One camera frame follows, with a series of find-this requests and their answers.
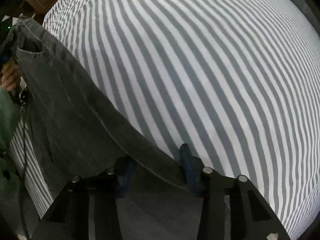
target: black cable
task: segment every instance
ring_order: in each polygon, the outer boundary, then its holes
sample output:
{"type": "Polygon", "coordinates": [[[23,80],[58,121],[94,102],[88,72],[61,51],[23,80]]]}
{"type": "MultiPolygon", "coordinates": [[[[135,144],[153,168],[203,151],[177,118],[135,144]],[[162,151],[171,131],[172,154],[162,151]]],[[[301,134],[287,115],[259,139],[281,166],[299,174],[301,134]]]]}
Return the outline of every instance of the black cable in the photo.
{"type": "Polygon", "coordinates": [[[26,120],[27,120],[27,110],[28,110],[28,104],[24,107],[25,113],[23,117],[23,151],[24,151],[24,167],[22,171],[22,177],[20,181],[20,189],[19,189],[19,209],[20,209],[20,217],[21,217],[21,223],[22,223],[22,229],[25,234],[25,237],[27,240],[30,240],[30,236],[28,233],[28,228],[26,224],[26,220],[24,217],[24,212],[23,212],[23,197],[22,197],[22,191],[24,189],[24,180],[26,177],[26,170],[27,170],[27,151],[26,151],[26,120]]]}

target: striped bed sheet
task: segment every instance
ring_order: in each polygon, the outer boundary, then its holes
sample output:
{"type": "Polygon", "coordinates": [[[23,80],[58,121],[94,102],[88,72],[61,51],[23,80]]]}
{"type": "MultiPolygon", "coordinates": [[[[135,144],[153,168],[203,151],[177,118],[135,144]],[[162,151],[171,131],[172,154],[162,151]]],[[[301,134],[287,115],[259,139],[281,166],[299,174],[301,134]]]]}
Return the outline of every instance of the striped bed sheet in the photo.
{"type": "MultiPolygon", "coordinates": [[[[44,19],[133,127],[172,158],[245,174],[291,239],[320,210],[320,40],[290,0],[58,0],[44,19]]],[[[28,137],[27,188],[52,203],[28,137]]],[[[22,123],[11,142],[23,159],[22,123]]]]}

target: person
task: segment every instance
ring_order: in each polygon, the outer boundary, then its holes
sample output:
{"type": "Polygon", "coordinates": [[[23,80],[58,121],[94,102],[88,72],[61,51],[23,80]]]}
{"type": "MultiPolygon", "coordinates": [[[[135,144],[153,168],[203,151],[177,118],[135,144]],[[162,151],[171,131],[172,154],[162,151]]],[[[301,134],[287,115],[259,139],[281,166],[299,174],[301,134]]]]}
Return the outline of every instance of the person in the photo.
{"type": "Polygon", "coordinates": [[[7,91],[13,91],[14,89],[20,88],[21,73],[14,59],[9,60],[2,65],[0,76],[1,88],[7,91]]]}

